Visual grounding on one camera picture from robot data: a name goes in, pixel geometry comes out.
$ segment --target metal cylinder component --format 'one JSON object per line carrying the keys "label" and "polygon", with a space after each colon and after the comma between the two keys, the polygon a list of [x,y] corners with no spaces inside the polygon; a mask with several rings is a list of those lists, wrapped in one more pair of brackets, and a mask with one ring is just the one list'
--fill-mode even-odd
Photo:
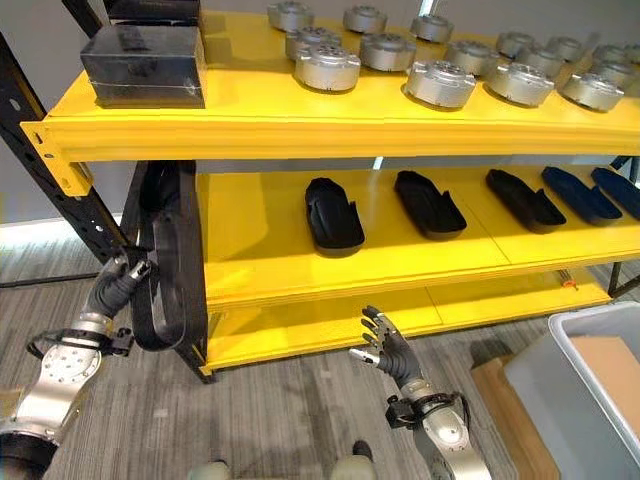
{"label": "metal cylinder component", "polygon": [[560,93],[578,105],[600,112],[611,110],[624,95],[613,83],[595,73],[572,75]]}
{"label": "metal cylinder component", "polygon": [[387,16],[371,5],[356,5],[344,11],[342,24],[357,33],[381,33],[387,26]]}
{"label": "metal cylinder component", "polygon": [[640,64],[640,43],[627,45],[624,47],[624,53],[627,54],[627,58],[631,63]]}
{"label": "metal cylinder component", "polygon": [[311,8],[291,0],[268,5],[267,16],[269,17],[269,25],[285,32],[293,32],[313,25]]}
{"label": "metal cylinder component", "polygon": [[529,65],[498,65],[487,86],[499,96],[520,105],[535,107],[547,98],[554,84],[544,73]]}
{"label": "metal cylinder component", "polygon": [[523,48],[515,61],[536,68],[549,78],[555,78],[564,65],[564,59],[560,55],[540,45]]}
{"label": "metal cylinder component", "polygon": [[620,90],[626,90],[636,80],[635,68],[628,63],[611,60],[594,63],[589,72],[606,78]]}
{"label": "metal cylinder component", "polygon": [[447,47],[444,59],[458,65],[471,75],[484,76],[498,65],[500,55],[487,45],[471,40],[452,42]]}
{"label": "metal cylinder component", "polygon": [[576,62],[582,56],[582,44],[571,37],[551,37],[547,50],[557,53],[567,62]]}
{"label": "metal cylinder component", "polygon": [[594,61],[611,60],[613,62],[626,62],[627,54],[623,48],[616,45],[598,45],[593,51]]}
{"label": "metal cylinder component", "polygon": [[340,46],[321,43],[299,50],[294,76],[318,90],[344,91],[355,87],[359,73],[357,55]]}
{"label": "metal cylinder component", "polygon": [[520,32],[506,32],[498,35],[496,50],[505,57],[515,58],[522,47],[533,45],[534,39],[531,35]]}
{"label": "metal cylinder component", "polygon": [[411,22],[411,33],[428,42],[448,42],[451,32],[453,23],[438,15],[420,15]]}
{"label": "metal cylinder component", "polygon": [[415,62],[405,86],[406,92],[439,107],[463,107],[476,86],[473,75],[458,65],[438,61]]}
{"label": "metal cylinder component", "polygon": [[416,44],[395,33],[372,33],[360,41],[362,64],[383,72],[400,72],[411,66]]}
{"label": "metal cylinder component", "polygon": [[287,32],[285,53],[287,57],[295,61],[300,49],[321,43],[340,46],[342,39],[340,35],[324,27],[304,27],[294,32]]}

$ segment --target black cable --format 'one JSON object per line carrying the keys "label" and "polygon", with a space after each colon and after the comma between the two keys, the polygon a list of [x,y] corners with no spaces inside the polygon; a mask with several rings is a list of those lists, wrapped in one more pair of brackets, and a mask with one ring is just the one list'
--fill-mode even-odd
{"label": "black cable", "polygon": [[130,328],[123,327],[118,329],[113,338],[102,333],[77,330],[74,328],[40,332],[27,342],[26,349],[31,355],[42,360],[45,352],[39,348],[39,343],[85,348],[88,350],[97,350],[103,355],[126,357],[129,355],[131,345],[133,345],[133,332]]}
{"label": "black cable", "polygon": [[0,283],[2,288],[30,287],[33,285],[44,285],[47,283],[70,282],[74,280],[86,280],[88,278],[96,278],[98,272],[78,273],[76,275],[63,275],[60,277],[33,278],[29,280],[16,280],[15,282]]}

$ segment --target cardboard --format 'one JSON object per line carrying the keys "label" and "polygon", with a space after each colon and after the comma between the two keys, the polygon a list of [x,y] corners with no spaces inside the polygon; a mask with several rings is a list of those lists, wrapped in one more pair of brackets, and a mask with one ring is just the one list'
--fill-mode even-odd
{"label": "cardboard", "polygon": [[573,337],[576,347],[640,438],[640,363],[620,337]]}

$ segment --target silver metal part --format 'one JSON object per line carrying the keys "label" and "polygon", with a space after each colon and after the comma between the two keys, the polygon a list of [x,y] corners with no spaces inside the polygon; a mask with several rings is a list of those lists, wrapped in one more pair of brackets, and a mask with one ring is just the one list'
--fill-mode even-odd
{"label": "silver metal part", "polygon": [[598,45],[593,51],[594,61],[611,60],[614,62],[626,62],[627,54],[623,48],[616,45]]}
{"label": "silver metal part", "polygon": [[515,61],[538,69],[549,78],[555,78],[564,65],[562,57],[539,45],[523,48],[516,56]]}
{"label": "silver metal part", "polygon": [[520,32],[506,32],[498,36],[496,50],[505,57],[516,58],[516,55],[523,47],[533,45],[534,39],[531,35]]}
{"label": "silver metal part", "polygon": [[595,73],[572,75],[560,93],[578,105],[601,112],[611,110],[624,95],[615,84]]}
{"label": "silver metal part", "polygon": [[401,72],[411,66],[416,44],[395,33],[364,35],[360,42],[362,64],[383,72]]}
{"label": "silver metal part", "polygon": [[0,433],[21,432],[60,444],[78,413],[80,392],[101,361],[102,355],[96,350],[51,347],[42,359],[38,380],[21,398],[15,413],[0,426]]}
{"label": "silver metal part", "polygon": [[380,363],[380,357],[378,355],[374,355],[373,353],[369,353],[365,350],[360,350],[359,348],[350,348],[349,355],[364,363],[370,363],[374,367],[377,367]]}
{"label": "silver metal part", "polygon": [[135,266],[129,271],[127,275],[129,275],[135,281],[139,281],[142,278],[146,277],[150,270],[151,262],[149,260],[140,260],[135,264]]}
{"label": "silver metal part", "polygon": [[547,50],[557,53],[567,62],[577,62],[582,56],[582,44],[571,37],[551,37]]}
{"label": "silver metal part", "polygon": [[499,96],[529,107],[540,105],[554,84],[544,73],[528,65],[498,65],[489,76],[487,86]]}
{"label": "silver metal part", "polygon": [[278,30],[293,32],[313,25],[313,11],[300,2],[286,1],[267,5],[269,25]]}
{"label": "silver metal part", "polygon": [[411,33],[428,42],[448,42],[451,32],[453,23],[439,15],[420,15],[411,22]]}
{"label": "silver metal part", "polygon": [[111,335],[113,321],[109,317],[105,317],[99,313],[83,312],[77,320],[74,320],[71,328],[74,330],[99,333],[101,335]]}
{"label": "silver metal part", "polygon": [[344,11],[342,24],[357,33],[381,33],[387,26],[387,16],[371,5],[356,5]]}
{"label": "silver metal part", "polygon": [[476,86],[473,75],[446,61],[415,62],[406,92],[419,100],[447,108],[461,108]]}
{"label": "silver metal part", "polygon": [[303,48],[296,59],[295,77],[318,90],[343,91],[355,87],[360,59],[336,45]]}
{"label": "silver metal part", "polygon": [[444,54],[447,62],[458,65],[465,72],[476,76],[492,72],[498,65],[499,58],[493,48],[471,40],[450,43]]}
{"label": "silver metal part", "polygon": [[627,45],[624,47],[624,53],[631,63],[640,64],[640,43],[635,45]]}
{"label": "silver metal part", "polygon": [[620,90],[626,90],[637,77],[635,68],[630,64],[611,60],[594,63],[589,72],[606,78]]}
{"label": "silver metal part", "polygon": [[287,32],[285,53],[287,57],[295,61],[300,49],[320,43],[339,47],[342,44],[342,39],[340,35],[324,27],[304,27],[294,32]]}
{"label": "silver metal part", "polygon": [[[415,402],[432,395],[434,391],[425,380],[420,379],[406,384],[401,393]],[[431,405],[425,405],[423,412],[428,412],[430,408]],[[484,461],[471,445],[469,430],[451,407],[439,409],[425,417],[421,427],[413,431],[413,440],[429,468],[431,478],[491,478]]]}

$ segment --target person's foot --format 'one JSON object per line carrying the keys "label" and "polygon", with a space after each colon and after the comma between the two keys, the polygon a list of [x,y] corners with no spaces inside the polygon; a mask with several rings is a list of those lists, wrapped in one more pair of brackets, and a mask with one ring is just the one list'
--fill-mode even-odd
{"label": "person's foot", "polygon": [[351,449],[351,453],[367,457],[373,462],[373,452],[371,452],[371,447],[364,440],[356,440],[356,443],[353,444],[353,448]]}

